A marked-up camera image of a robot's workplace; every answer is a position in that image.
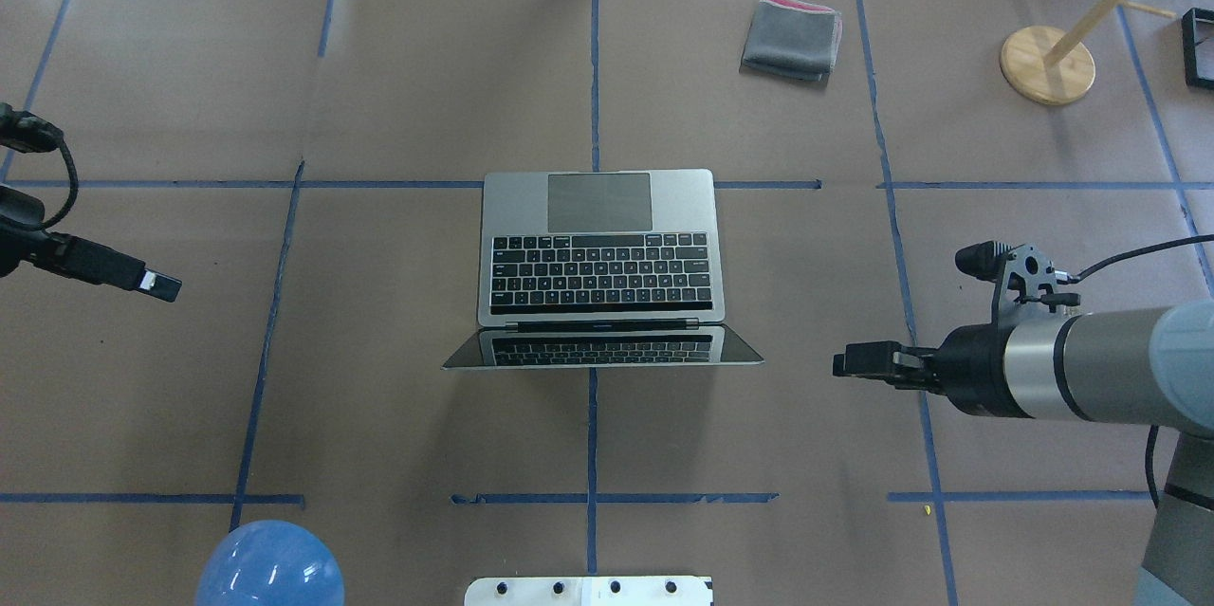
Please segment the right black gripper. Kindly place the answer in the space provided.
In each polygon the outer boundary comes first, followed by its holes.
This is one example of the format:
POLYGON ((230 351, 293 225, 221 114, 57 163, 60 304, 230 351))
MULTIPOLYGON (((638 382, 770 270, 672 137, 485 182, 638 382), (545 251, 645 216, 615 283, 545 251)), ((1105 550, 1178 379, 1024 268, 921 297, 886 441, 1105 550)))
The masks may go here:
POLYGON ((944 395, 960 412, 1012 417, 1004 355, 1010 330, 994 324, 961 325, 938 347, 885 340, 850 342, 833 356, 833 376, 861 376, 894 389, 925 389, 944 395))

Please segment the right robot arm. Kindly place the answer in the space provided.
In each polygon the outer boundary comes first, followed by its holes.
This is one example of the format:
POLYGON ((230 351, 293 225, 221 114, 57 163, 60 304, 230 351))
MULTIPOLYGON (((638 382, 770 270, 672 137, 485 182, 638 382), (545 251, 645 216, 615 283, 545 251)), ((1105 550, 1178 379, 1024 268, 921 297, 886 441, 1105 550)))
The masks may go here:
POLYGON ((1138 605, 1213 601, 1210 300, 957 328, 937 349, 851 342, 834 376, 943 395, 977 417, 1172 427, 1178 443, 1138 574, 1138 605))

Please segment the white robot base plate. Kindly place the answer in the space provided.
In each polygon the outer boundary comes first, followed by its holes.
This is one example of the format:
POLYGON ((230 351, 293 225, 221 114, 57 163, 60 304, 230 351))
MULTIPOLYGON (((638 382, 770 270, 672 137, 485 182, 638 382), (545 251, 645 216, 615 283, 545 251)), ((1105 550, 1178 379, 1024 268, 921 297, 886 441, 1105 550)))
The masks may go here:
POLYGON ((708 577, 567 576, 478 578, 464 605, 714 605, 708 577))

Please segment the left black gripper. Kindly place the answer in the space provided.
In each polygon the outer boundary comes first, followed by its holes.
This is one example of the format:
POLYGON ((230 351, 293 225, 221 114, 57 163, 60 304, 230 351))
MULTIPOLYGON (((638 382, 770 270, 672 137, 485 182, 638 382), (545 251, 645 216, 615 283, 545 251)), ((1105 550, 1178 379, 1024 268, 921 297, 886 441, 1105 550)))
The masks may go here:
POLYGON ((93 240, 74 236, 52 237, 47 230, 17 230, 11 222, 38 226, 45 216, 42 200, 1 187, 1 277, 22 262, 89 285, 110 285, 140 291, 165 304, 178 298, 182 282, 149 270, 144 261, 93 240))

